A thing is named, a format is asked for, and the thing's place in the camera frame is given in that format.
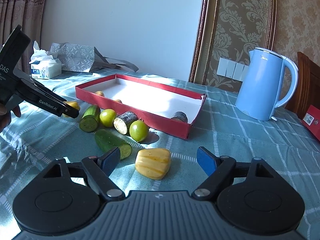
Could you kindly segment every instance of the red paper box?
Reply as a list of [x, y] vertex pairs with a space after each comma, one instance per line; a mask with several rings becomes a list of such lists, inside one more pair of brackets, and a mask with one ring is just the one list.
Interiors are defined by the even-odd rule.
[[[103, 91], [105, 97], [96, 95], [96, 91]], [[149, 127], [187, 139], [207, 95], [114, 74], [76, 86], [76, 97], [101, 109], [111, 108], [119, 115], [132, 111]], [[186, 114], [188, 123], [171, 119], [178, 111]]]
[[310, 105], [302, 123], [313, 133], [320, 141], [320, 110]]

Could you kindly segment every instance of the wallpaper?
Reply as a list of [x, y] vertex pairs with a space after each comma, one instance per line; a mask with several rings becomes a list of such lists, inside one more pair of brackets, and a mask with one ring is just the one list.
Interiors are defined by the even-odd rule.
[[241, 82], [217, 75], [219, 58], [249, 64], [249, 52], [262, 47], [269, 0], [219, 0], [218, 18], [204, 85], [239, 91]]
[[[278, 0], [273, 50], [297, 65], [297, 52], [301, 51], [320, 65], [320, 0]], [[291, 75], [286, 69], [282, 96], [290, 84]]]

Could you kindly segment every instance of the table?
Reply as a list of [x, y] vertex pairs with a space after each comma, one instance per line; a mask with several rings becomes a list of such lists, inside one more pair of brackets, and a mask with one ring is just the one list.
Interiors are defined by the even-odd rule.
[[[298, 231], [307, 239], [320, 235], [320, 143], [297, 116], [283, 108], [278, 121], [260, 122], [243, 114], [234, 103], [236, 94], [155, 75], [102, 69], [96, 73], [64, 72], [41, 82], [68, 101], [76, 100], [75, 86], [114, 73], [206, 93], [208, 98], [191, 129], [188, 140], [152, 130], [157, 142], [133, 146], [132, 155], [121, 161], [110, 178], [126, 193], [130, 190], [188, 190], [192, 192], [207, 175], [197, 164], [196, 150], [204, 146], [215, 155], [229, 155], [239, 162], [262, 157], [302, 196], [305, 215]], [[64, 157], [78, 162], [89, 155], [102, 155], [93, 134], [79, 129], [81, 114], [89, 106], [79, 101], [78, 118], [61, 118], [26, 102], [20, 105], [21, 118], [0, 134], [0, 239], [10, 240], [20, 230], [12, 215], [14, 197], [53, 159]], [[134, 168], [137, 152], [148, 147], [167, 148], [172, 164], [162, 180], [141, 176]]]

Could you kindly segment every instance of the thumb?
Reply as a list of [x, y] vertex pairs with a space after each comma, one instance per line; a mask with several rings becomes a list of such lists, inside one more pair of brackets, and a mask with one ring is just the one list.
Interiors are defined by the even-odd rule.
[[4, 115], [7, 113], [7, 109], [3, 104], [0, 104], [0, 115]]

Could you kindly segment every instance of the barcode sticker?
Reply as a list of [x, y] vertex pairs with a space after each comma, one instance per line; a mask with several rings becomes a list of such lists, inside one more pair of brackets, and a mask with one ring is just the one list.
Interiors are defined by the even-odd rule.
[[311, 125], [312, 121], [313, 121], [314, 117], [311, 116], [310, 114], [306, 113], [306, 115], [304, 116], [303, 120], [308, 124]]

